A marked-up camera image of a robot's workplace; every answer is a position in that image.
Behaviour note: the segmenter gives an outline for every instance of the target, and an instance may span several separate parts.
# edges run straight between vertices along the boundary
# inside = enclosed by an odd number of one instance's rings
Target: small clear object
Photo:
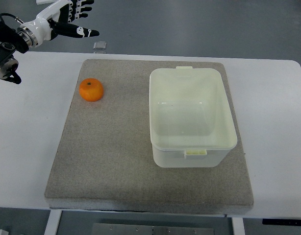
[[[95,42],[93,49],[97,50],[105,50],[106,49],[107,42]]]

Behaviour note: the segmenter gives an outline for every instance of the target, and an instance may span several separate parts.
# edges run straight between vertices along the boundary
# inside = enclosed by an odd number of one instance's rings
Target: black cable
[[[14,18],[14,19],[17,19],[17,17],[16,16],[14,16],[14,15],[12,15],[12,14],[10,14],[10,13],[0,13],[0,20],[4,23],[4,20],[3,20],[3,16],[10,16],[10,17],[12,17],[12,18]]]

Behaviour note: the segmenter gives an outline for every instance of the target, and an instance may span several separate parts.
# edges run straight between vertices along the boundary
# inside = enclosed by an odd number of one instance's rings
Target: metal plate
[[[214,235],[211,228],[185,228],[128,224],[94,223],[92,235]]]

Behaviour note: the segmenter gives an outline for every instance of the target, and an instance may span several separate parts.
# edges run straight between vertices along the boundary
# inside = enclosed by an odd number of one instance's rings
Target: white table
[[[44,191],[86,59],[223,63],[246,153],[253,218],[301,219],[301,68],[294,61],[15,53],[20,85],[0,81],[0,207],[48,208]]]

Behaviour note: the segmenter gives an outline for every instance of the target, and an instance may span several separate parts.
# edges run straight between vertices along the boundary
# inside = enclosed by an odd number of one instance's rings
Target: gray floor
[[[9,235],[42,235],[50,210],[0,208],[0,229]]]
[[[12,13],[27,22],[46,6],[36,5],[35,0],[0,0],[0,13]],[[301,65],[301,0],[95,0],[92,7],[88,18],[74,24],[98,30],[99,37],[58,36],[32,50],[93,53],[94,42],[106,41],[106,53],[110,54],[280,59]],[[17,28],[10,19],[6,22]],[[0,228],[14,228],[12,222],[18,222],[14,213],[0,210]],[[2,215],[11,223],[2,220]],[[89,215],[94,214],[69,214],[70,218],[80,216],[84,223]],[[94,215],[92,221],[101,220],[96,216],[101,215]],[[60,234],[69,234],[64,229],[69,229],[64,221],[71,225],[68,218],[64,213]],[[175,218],[165,217],[164,221],[173,222]],[[35,222],[28,217],[23,226],[41,228]],[[265,234],[262,229],[270,228],[258,220],[245,220],[245,225],[247,235]],[[291,228],[287,227],[288,232],[281,227],[278,234],[300,234]]]

